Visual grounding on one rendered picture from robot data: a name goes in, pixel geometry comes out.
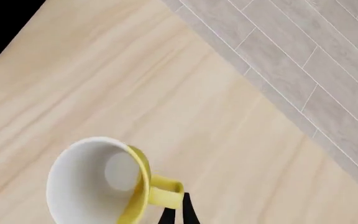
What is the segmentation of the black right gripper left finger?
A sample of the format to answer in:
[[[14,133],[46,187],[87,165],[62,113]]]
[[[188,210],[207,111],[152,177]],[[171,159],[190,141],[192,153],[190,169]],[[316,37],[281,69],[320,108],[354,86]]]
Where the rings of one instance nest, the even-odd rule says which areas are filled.
[[[175,224],[176,210],[172,208],[164,208],[162,216],[157,224]]]

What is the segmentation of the yellow and white mug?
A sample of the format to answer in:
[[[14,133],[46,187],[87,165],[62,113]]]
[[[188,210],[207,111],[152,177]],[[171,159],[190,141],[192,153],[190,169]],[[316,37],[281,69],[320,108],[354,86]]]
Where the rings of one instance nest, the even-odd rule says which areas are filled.
[[[183,198],[183,184],[153,175],[140,149],[107,137],[65,149],[46,188],[56,224],[138,224],[148,205],[178,209]]]

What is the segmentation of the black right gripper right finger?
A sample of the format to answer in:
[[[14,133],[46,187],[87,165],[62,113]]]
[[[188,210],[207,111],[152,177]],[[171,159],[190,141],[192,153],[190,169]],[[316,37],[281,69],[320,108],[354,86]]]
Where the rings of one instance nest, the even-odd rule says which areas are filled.
[[[183,224],[201,224],[193,208],[190,194],[185,192],[182,205]]]

